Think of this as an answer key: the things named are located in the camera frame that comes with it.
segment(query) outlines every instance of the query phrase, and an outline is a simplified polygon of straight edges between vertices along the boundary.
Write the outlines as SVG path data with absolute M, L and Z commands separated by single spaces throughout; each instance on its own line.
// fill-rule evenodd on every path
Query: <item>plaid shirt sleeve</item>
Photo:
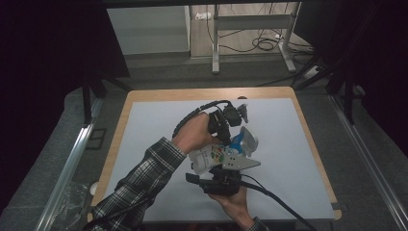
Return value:
M 166 138 L 149 147 L 142 161 L 117 183 L 115 192 L 99 202 L 91 212 L 93 218 L 101 218 L 131 205 L 140 205 L 92 230 L 132 230 L 137 227 L 146 209 L 185 159 L 186 155 Z
M 269 231 L 266 225 L 264 225 L 260 219 L 255 217 L 255 223 L 247 231 Z

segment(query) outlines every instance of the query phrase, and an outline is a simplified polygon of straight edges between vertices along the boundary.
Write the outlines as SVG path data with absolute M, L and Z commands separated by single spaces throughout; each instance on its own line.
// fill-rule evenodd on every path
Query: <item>metal stand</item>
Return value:
M 213 73 L 219 73 L 218 31 L 258 29 L 287 29 L 283 42 L 279 42 L 278 46 L 289 72 L 296 72 L 288 52 L 288 43 L 291 39 L 299 5 L 299 2 L 295 3 L 291 14 L 240 16 L 218 16 L 218 5 L 214 5 Z

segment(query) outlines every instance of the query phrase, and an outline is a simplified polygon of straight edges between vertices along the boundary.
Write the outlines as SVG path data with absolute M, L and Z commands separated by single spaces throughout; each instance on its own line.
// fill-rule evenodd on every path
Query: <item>hand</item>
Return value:
M 255 221 L 249 215 L 246 205 L 246 187 L 240 186 L 240 191 L 232 196 L 208 194 L 217 201 L 224 212 L 236 222 L 242 230 L 248 230 Z
M 219 140 L 208 132 L 210 117 L 200 113 L 191 118 L 178 132 L 172 142 L 186 154 L 198 150 L 210 143 L 219 143 Z

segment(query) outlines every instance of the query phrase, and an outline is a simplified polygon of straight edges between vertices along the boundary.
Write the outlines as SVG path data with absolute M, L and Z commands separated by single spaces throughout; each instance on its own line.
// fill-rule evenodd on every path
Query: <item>gray floor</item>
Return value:
M 177 55 L 127 57 L 131 78 L 122 82 L 137 90 L 255 87 L 290 76 L 282 58 L 276 55 L 221 57 L 218 75 L 211 73 L 210 59 L 190 59 Z M 292 80 L 275 86 L 287 86 Z M 343 208 L 343 217 L 330 224 L 314 221 L 318 230 L 398 230 L 382 196 L 374 186 L 349 135 L 340 123 L 325 94 L 323 79 L 296 93 L 303 114 L 328 177 Z M 108 95 L 104 99 L 95 129 L 105 131 L 100 148 L 88 149 L 77 167 L 73 181 L 90 185 L 97 181 L 103 167 L 126 92 L 104 82 Z M 0 230 L 33 230 L 58 180 L 70 148 L 82 126 L 82 92 L 76 90 L 65 100 L 65 111 L 38 161 L 0 218 Z M 356 127 L 367 143 L 402 203 L 408 204 L 407 158 L 367 115 L 356 100 Z M 89 147 L 95 147 L 93 141 Z M 91 201 L 88 195 L 86 204 Z

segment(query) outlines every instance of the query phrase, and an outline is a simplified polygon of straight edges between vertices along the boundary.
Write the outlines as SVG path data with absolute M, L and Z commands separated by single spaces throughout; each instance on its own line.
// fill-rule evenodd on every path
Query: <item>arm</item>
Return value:
M 119 181 L 114 193 L 96 205 L 92 214 L 93 218 L 101 218 L 139 205 L 131 212 L 110 219 L 93 230 L 131 230 L 137 227 L 142 222 L 145 210 L 153 204 L 156 195 L 186 158 L 185 153 L 213 141 L 218 142 L 209 134 L 208 122 L 208 115 L 197 115 L 180 129 L 172 141 L 162 138 L 148 148 L 142 161 Z
M 252 219 L 246 204 L 246 187 L 241 186 L 240 191 L 230 197 L 209 194 L 210 198 L 221 205 L 224 212 L 236 222 L 241 230 L 268 231 L 268 228 L 258 219 Z

